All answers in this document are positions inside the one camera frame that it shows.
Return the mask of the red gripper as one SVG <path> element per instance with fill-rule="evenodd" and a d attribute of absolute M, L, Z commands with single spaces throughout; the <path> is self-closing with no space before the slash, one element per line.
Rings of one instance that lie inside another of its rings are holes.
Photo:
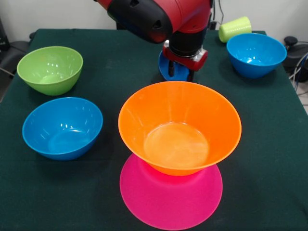
<path fill-rule="evenodd" d="M 201 47 L 194 56 L 191 57 L 179 56 L 171 51 L 169 40 L 166 40 L 164 42 L 162 53 L 167 59 L 169 59 L 168 75 L 170 77 L 174 76 L 174 70 L 175 70 L 174 62 L 177 62 L 189 69 L 189 74 L 187 77 L 188 82 L 193 82 L 194 71 L 195 72 L 199 71 L 205 64 L 208 57 L 208 51 L 203 49 L 203 47 Z"/>

